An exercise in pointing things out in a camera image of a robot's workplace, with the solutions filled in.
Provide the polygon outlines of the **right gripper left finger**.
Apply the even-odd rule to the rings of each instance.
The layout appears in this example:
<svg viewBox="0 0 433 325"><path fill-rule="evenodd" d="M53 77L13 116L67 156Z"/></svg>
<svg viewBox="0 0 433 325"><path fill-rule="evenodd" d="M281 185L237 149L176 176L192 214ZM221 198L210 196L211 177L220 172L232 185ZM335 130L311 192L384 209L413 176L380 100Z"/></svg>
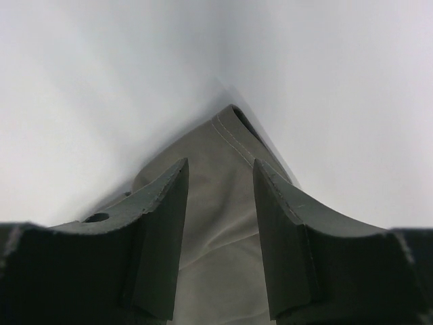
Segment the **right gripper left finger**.
<svg viewBox="0 0 433 325"><path fill-rule="evenodd" d="M54 227L1 224L2 324L165 324L173 318L189 165Z"/></svg>

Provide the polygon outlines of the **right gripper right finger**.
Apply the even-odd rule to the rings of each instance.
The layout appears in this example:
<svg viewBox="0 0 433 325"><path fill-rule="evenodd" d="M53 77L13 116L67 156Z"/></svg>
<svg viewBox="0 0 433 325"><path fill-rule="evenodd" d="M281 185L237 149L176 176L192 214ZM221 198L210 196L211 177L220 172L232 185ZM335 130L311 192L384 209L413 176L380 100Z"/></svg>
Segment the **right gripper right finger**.
<svg viewBox="0 0 433 325"><path fill-rule="evenodd" d="M277 324L431 324L432 230L385 230L336 212L263 160L254 197Z"/></svg>

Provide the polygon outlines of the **dark grey t-shirt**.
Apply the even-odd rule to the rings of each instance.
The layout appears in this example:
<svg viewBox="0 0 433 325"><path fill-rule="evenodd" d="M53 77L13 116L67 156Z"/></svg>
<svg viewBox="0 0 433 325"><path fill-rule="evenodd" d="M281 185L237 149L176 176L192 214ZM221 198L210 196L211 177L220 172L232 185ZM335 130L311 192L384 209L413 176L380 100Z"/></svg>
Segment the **dark grey t-shirt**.
<svg viewBox="0 0 433 325"><path fill-rule="evenodd" d="M132 189L180 158L189 194L173 324L269 324L252 172L258 158L285 170L234 105L159 153Z"/></svg>

